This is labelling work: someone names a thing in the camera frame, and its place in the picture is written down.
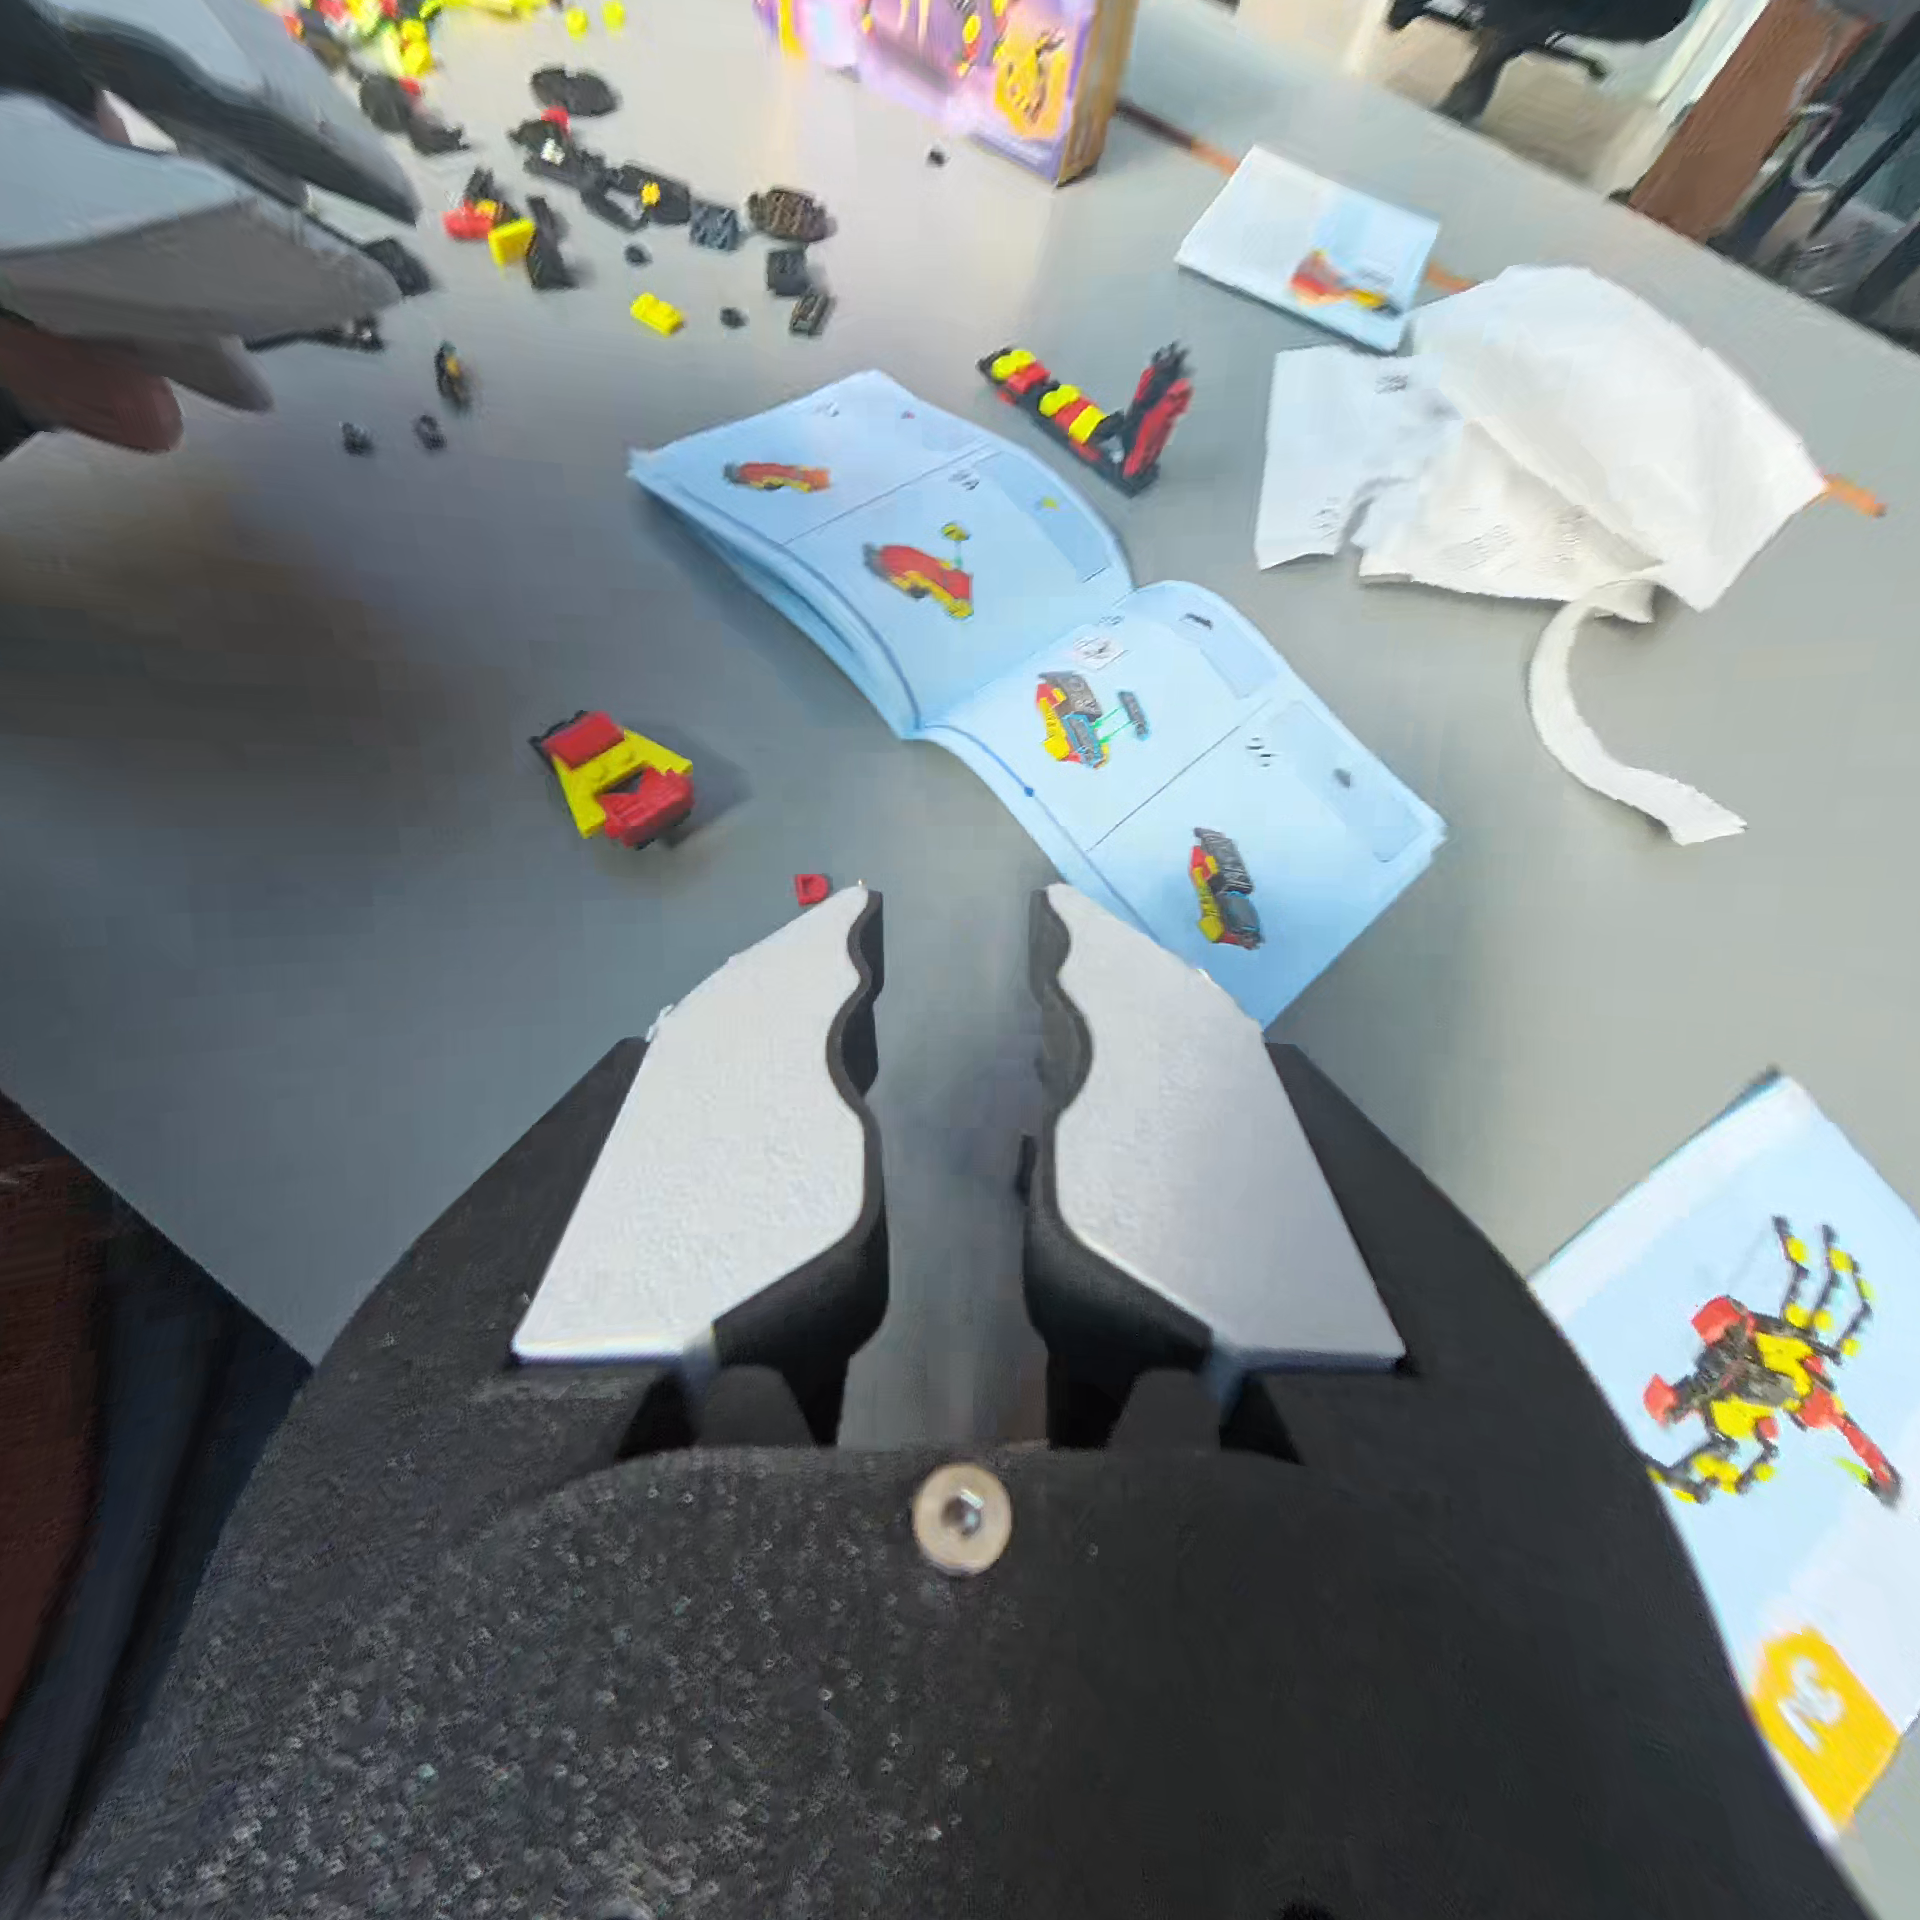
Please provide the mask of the closed spider cover instruction booklet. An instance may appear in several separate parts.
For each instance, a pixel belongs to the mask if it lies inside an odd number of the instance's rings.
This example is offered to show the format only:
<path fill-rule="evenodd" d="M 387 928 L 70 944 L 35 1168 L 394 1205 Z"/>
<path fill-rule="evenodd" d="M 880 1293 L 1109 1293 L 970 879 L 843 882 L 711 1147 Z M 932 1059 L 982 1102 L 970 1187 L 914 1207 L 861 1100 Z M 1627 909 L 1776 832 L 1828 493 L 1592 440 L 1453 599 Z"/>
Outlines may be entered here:
<path fill-rule="evenodd" d="M 1918 1714 L 1918 1218 L 1780 1072 L 1530 1280 L 1666 1500 L 1759 1739 L 1838 1840 Z"/>

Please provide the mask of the black office chair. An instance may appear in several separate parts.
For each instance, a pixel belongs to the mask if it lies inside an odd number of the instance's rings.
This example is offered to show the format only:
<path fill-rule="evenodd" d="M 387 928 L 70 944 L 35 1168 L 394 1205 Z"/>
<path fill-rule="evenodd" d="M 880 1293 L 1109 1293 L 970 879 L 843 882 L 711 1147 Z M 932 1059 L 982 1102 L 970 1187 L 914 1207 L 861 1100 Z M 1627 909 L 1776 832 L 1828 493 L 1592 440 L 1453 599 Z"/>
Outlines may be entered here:
<path fill-rule="evenodd" d="M 1691 11 L 1691 3 L 1392 3 L 1383 28 L 1404 31 L 1428 18 L 1467 39 L 1470 61 L 1435 111 L 1470 127 L 1514 61 L 1540 54 L 1603 82 L 1608 63 L 1589 54 L 1587 40 L 1651 46 L 1682 28 Z"/>

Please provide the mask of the black red yellow brick assembly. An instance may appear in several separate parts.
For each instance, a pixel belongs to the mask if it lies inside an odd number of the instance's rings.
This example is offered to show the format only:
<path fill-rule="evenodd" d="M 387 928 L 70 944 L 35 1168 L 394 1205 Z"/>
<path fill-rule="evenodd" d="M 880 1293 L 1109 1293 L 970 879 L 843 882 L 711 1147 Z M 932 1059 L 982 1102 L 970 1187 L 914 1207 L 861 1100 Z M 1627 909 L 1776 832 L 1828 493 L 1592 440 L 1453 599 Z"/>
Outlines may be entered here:
<path fill-rule="evenodd" d="M 1101 404 L 1026 348 L 987 351 L 975 370 L 1000 403 L 1032 418 L 1048 444 L 1125 496 L 1140 496 L 1158 482 L 1165 445 L 1192 397 L 1191 357 L 1179 342 L 1148 358 L 1122 406 Z"/>

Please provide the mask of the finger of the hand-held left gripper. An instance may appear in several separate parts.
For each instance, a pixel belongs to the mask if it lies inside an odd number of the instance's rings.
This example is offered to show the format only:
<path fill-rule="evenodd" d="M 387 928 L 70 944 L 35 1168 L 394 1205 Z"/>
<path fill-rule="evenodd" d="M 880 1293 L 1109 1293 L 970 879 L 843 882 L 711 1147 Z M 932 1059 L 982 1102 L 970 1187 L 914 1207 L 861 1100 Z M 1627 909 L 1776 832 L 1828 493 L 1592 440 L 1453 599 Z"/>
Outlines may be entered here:
<path fill-rule="evenodd" d="M 184 158 L 304 208 L 309 190 L 399 224 L 412 179 L 322 63 L 260 5 L 4 3 L 4 94 L 94 119 L 130 108 Z"/>
<path fill-rule="evenodd" d="M 216 165 L 3 100 L 3 307 L 75 341 L 252 342 L 399 302 L 365 251 Z"/>

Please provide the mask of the open blue instruction booklet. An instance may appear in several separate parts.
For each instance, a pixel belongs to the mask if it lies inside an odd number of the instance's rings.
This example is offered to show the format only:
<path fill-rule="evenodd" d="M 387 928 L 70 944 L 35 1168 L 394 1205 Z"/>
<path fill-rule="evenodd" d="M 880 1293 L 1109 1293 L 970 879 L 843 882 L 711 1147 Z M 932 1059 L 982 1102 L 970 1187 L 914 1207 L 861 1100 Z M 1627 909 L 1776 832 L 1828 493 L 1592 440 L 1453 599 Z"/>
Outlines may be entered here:
<path fill-rule="evenodd" d="M 1060 879 L 1262 1024 L 1447 839 L 1244 613 L 1138 584 L 1063 475 L 888 375 L 638 447 L 628 475 Z"/>

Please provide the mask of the white crumpled paper bag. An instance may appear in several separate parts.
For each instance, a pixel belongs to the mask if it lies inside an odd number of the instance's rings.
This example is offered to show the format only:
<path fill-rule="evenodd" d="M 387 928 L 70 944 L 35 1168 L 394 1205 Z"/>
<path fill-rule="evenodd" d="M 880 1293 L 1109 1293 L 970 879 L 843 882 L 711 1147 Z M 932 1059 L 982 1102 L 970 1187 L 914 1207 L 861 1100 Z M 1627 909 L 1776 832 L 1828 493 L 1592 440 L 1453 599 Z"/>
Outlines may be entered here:
<path fill-rule="evenodd" d="M 1615 757 L 1578 707 L 1589 626 L 1661 600 L 1711 611 L 1814 502 L 1824 474 L 1725 360 L 1626 288 L 1506 270 L 1422 309 L 1407 387 L 1442 418 L 1423 462 L 1358 526 L 1359 576 L 1539 604 L 1527 714 L 1580 784 L 1679 847 L 1743 819 Z"/>

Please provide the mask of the pile of loose toy bricks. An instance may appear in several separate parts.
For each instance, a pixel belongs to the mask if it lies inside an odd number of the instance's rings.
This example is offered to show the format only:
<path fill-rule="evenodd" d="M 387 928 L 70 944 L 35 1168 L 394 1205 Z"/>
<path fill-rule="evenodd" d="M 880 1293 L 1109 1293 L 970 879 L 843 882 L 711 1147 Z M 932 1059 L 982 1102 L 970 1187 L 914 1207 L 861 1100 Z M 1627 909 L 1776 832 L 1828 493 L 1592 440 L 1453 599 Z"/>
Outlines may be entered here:
<path fill-rule="evenodd" d="M 291 339 L 291 420 L 348 459 L 446 444 L 503 462 L 658 444 L 717 395 L 760 410 L 831 315 L 807 246 L 813 196 L 653 166 L 669 106 L 712 130 L 733 100 L 706 54 L 584 46 L 590 5 L 254 5 L 421 174 L 421 224 L 368 240 L 399 288 L 383 320 Z"/>

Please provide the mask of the white printed paper sheet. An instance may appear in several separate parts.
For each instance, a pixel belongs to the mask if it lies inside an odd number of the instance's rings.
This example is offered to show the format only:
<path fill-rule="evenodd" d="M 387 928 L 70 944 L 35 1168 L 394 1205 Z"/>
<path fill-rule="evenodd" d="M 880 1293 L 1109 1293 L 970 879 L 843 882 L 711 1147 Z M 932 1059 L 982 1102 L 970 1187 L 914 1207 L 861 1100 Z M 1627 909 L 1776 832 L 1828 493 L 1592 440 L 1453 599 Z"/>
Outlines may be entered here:
<path fill-rule="evenodd" d="M 1270 375 L 1254 565 L 1374 556 L 1404 533 L 1462 430 L 1416 357 L 1280 351 Z"/>

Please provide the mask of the purple yellow toy brick box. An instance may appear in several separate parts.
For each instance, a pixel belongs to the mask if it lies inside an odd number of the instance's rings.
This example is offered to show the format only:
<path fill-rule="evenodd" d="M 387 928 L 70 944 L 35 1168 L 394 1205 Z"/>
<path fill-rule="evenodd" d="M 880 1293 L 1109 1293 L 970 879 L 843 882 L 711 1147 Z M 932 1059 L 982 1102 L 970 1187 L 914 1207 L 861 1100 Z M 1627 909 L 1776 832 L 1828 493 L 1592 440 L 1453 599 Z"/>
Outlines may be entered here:
<path fill-rule="evenodd" d="M 1070 186 L 1107 148 L 1138 3 L 754 3 L 752 11 L 779 52 Z"/>

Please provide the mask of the small white instruction booklet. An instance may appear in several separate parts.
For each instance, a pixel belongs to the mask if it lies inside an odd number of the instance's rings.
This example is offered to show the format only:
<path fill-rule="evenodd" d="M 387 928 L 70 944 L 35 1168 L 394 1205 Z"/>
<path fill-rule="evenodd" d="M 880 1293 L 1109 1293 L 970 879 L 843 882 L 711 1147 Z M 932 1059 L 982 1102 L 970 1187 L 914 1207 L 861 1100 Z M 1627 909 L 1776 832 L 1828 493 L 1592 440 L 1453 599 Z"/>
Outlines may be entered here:
<path fill-rule="evenodd" d="M 1398 351 L 1438 221 L 1252 148 L 1174 251 L 1174 267 L 1367 351 Z"/>

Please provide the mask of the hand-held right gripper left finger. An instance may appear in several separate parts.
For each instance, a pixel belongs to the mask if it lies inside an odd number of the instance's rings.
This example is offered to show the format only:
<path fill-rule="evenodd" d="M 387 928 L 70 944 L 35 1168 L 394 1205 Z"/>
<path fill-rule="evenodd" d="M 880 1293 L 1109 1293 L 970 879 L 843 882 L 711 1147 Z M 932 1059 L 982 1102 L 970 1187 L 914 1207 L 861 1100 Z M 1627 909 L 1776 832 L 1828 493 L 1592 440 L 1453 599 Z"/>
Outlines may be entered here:
<path fill-rule="evenodd" d="M 731 956 L 648 1029 L 511 1334 L 530 1367 L 764 1367 L 839 1403 L 888 1300 L 866 884 Z"/>

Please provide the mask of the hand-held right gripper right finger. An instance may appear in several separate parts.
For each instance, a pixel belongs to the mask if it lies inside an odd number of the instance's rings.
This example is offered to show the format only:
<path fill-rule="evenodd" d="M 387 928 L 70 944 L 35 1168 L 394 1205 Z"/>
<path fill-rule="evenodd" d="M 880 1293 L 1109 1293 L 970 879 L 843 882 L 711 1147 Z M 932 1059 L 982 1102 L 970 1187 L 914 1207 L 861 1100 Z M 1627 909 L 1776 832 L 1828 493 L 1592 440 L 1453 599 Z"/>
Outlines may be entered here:
<path fill-rule="evenodd" d="M 1406 1342 L 1262 1027 L 1066 882 L 1032 895 L 1029 963 L 1024 1293 L 1063 1368 L 1392 1371 Z"/>

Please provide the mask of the person's left hand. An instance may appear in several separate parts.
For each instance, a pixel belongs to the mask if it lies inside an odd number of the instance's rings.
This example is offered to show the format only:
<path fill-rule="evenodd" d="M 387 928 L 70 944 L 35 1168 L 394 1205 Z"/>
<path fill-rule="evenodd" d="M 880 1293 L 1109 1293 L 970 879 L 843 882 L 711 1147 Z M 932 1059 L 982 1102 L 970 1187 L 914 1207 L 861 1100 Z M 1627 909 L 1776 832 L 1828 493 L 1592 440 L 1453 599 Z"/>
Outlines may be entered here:
<path fill-rule="evenodd" d="M 151 366 L 124 342 L 70 341 L 14 314 L 3 318 L 3 456 L 29 440 L 70 436 L 158 456 L 184 432 L 178 389 L 236 414 L 267 414 L 272 389 L 227 349 Z"/>

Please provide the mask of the wooden post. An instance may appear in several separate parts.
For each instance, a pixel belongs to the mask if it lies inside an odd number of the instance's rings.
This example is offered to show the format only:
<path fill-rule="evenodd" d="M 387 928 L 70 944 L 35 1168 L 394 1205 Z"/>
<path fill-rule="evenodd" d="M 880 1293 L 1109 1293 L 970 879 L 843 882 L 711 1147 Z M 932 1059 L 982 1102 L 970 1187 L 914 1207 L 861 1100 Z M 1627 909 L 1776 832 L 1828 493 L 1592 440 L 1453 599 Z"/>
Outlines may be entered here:
<path fill-rule="evenodd" d="M 1730 39 L 1675 94 L 1677 115 L 1623 204 L 1704 244 L 1748 199 L 1818 92 L 1879 31 L 1862 5 L 1730 5 Z"/>

